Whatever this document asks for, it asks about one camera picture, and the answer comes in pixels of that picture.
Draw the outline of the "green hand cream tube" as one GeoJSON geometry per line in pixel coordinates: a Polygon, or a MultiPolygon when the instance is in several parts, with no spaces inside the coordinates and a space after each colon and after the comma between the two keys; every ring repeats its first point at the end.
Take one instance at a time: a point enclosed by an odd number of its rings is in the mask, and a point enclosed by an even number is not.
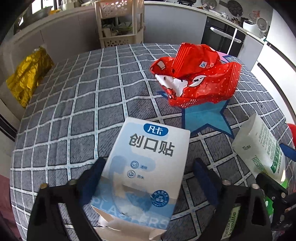
{"type": "Polygon", "coordinates": [[[248,191],[236,197],[221,240],[272,240],[263,196],[248,191]]]}

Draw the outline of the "red plastic stool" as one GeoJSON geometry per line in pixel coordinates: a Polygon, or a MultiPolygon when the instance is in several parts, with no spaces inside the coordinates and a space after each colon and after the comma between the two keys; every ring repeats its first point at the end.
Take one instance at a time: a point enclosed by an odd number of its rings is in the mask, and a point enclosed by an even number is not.
{"type": "Polygon", "coordinates": [[[292,133],[292,141],[293,141],[293,145],[296,148],[296,125],[292,124],[292,123],[287,123],[291,133],[292,133]]]}

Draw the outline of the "gold foil bag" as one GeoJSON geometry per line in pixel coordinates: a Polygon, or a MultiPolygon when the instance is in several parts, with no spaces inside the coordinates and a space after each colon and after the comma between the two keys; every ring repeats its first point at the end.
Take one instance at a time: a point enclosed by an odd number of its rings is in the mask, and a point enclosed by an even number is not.
{"type": "Polygon", "coordinates": [[[14,74],[6,80],[11,94],[23,108],[27,107],[36,88],[53,65],[54,62],[46,49],[40,46],[25,57],[14,74]]]}

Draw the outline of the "blue white plaster box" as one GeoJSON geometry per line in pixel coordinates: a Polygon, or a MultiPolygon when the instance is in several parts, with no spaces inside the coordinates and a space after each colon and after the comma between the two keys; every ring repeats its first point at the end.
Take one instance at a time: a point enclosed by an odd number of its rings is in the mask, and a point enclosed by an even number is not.
{"type": "Polygon", "coordinates": [[[161,238],[179,196],[189,139],[189,130],[125,120],[91,200],[103,240],[161,238]]]}

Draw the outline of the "white rice cooker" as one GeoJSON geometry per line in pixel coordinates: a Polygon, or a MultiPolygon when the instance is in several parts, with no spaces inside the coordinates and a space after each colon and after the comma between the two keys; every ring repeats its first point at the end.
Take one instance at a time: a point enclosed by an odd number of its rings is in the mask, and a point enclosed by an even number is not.
{"type": "Polygon", "coordinates": [[[250,20],[245,20],[243,22],[243,29],[262,39],[263,37],[267,36],[268,22],[261,17],[256,18],[255,23],[250,20]]]}

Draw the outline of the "white refrigerator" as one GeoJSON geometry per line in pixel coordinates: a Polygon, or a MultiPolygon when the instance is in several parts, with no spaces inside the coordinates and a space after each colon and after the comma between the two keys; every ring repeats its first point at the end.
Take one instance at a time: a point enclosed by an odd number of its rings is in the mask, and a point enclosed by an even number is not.
{"type": "Polygon", "coordinates": [[[273,97],[287,123],[295,124],[295,34],[276,10],[251,72],[273,97]]]}

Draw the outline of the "red snack bag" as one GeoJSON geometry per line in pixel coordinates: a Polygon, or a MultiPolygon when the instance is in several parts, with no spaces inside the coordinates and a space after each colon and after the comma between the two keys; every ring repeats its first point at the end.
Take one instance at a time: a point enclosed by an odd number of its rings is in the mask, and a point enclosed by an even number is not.
{"type": "Polygon", "coordinates": [[[161,57],[150,67],[169,105],[189,108],[230,99],[237,88],[241,64],[222,63],[205,44],[182,43],[175,57],[161,57]]]}

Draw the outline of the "black built-in oven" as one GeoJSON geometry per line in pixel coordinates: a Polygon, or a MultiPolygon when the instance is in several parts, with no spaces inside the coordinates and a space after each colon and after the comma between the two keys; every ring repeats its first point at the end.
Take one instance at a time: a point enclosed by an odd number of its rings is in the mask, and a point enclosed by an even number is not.
{"type": "MultiPolygon", "coordinates": [[[[206,44],[216,51],[227,54],[235,28],[214,18],[207,17],[202,44],[206,44]]],[[[237,34],[229,55],[237,57],[246,35],[237,30],[237,34]]]]}

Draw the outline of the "beige storage trolley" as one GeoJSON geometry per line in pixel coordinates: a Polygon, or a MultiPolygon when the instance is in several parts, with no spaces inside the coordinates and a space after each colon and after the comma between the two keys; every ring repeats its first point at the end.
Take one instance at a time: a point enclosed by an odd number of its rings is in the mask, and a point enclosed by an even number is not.
{"type": "Polygon", "coordinates": [[[94,2],[100,46],[144,41],[144,1],[94,2]]]}

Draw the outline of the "white green lotion bottle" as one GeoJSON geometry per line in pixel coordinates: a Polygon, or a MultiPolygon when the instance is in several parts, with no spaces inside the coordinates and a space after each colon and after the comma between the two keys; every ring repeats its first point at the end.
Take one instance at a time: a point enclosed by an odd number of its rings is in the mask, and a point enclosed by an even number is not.
{"type": "Polygon", "coordinates": [[[285,156],[261,117],[254,113],[240,128],[232,142],[234,152],[254,177],[267,174],[279,184],[285,179],[285,156]]]}

